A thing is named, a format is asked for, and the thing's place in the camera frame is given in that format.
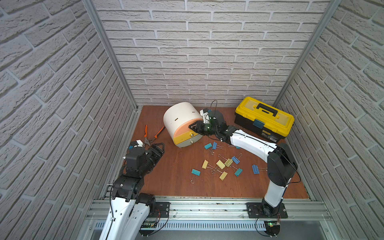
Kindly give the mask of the orange top drawer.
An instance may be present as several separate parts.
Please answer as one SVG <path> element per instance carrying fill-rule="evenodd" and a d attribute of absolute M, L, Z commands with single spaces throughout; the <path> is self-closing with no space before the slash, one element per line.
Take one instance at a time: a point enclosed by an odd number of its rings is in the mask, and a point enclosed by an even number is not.
<path fill-rule="evenodd" d="M 180 136 L 180 135 L 190 131 L 191 129 L 189 129 L 189 125 L 191 125 L 197 121 L 202 121 L 202 120 L 203 120 L 202 117 L 194 118 L 191 120 L 182 120 L 181 118 L 177 118 L 176 120 L 173 121 L 174 128 L 175 128 L 173 137 L 175 138 L 177 136 Z"/>

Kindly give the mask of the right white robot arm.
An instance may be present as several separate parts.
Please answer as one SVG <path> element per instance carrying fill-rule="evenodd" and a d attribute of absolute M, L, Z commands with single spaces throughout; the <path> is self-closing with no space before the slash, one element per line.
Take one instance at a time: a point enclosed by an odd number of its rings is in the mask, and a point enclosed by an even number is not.
<path fill-rule="evenodd" d="M 286 189 L 298 168 L 287 144 L 263 141 L 234 126 L 228 126 L 226 122 L 220 123 L 217 120 L 211 120 L 209 123 L 196 121 L 189 125 L 189 128 L 200 135 L 214 135 L 218 140 L 240 147 L 265 161 L 270 182 L 267 193 L 262 199 L 260 215 L 268 218 L 278 215 Z"/>

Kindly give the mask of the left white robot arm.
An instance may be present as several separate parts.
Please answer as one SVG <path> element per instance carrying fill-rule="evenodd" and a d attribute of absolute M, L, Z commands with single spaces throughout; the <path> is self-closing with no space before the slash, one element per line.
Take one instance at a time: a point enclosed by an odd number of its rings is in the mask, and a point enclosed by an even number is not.
<path fill-rule="evenodd" d="M 148 216 L 155 213 L 156 198 L 141 189 L 149 174 L 165 153 L 165 144 L 146 149 L 140 140 L 130 143 L 119 177 L 109 196 L 110 210 L 101 240 L 134 240 Z"/>

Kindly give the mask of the white round drawer cabinet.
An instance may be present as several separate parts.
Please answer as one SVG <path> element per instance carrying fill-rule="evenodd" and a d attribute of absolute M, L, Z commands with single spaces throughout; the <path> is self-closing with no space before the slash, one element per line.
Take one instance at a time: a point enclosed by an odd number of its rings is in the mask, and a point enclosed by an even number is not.
<path fill-rule="evenodd" d="M 179 148 L 188 147 L 203 137 L 189 128 L 191 124 L 202 120 L 200 113 L 188 102 L 173 105 L 163 117 L 165 128 Z"/>

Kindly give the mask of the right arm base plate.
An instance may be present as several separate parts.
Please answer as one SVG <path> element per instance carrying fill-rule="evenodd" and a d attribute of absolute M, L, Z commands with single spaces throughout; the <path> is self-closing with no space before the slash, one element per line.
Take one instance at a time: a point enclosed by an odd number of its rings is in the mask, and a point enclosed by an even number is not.
<path fill-rule="evenodd" d="M 246 203 L 247 213 L 250 219 L 267 218 L 267 219 L 287 219 L 288 213 L 283 203 L 277 207 L 271 207 L 267 203 Z"/>

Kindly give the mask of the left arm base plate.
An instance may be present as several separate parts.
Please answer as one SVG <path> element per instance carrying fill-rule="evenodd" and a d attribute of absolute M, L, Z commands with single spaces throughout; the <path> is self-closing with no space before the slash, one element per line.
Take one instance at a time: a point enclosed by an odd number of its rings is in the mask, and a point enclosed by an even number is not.
<path fill-rule="evenodd" d="M 156 202 L 149 205 L 150 213 L 147 218 L 168 218 L 170 212 L 170 202 Z"/>

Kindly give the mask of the blue binder clip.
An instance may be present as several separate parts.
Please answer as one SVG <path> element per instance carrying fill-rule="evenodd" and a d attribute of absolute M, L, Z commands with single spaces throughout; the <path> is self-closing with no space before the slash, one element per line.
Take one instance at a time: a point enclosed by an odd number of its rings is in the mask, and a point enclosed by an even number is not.
<path fill-rule="evenodd" d="M 259 168 L 257 165 L 252 165 L 252 170 L 255 175 L 260 174 L 260 172 L 266 172 L 268 169 L 267 168 Z"/>
<path fill-rule="evenodd" d="M 222 147 L 222 146 L 218 145 L 218 143 L 214 142 L 214 143 L 213 143 L 213 146 L 212 146 L 212 149 L 213 149 L 213 150 L 217 150 L 217 149 L 221 149 L 221 150 L 223 150 L 224 147 Z"/>
<path fill-rule="evenodd" d="M 240 158 L 241 158 L 242 155 L 243 155 L 243 154 L 239 154 L 238 156 L 233 156 L 233 157 L 232 157 L 232 160 L 233 160 L 233 162 L 234 162 L 236 165 L 238 165 L 238 164 L 240 163 Z"/>

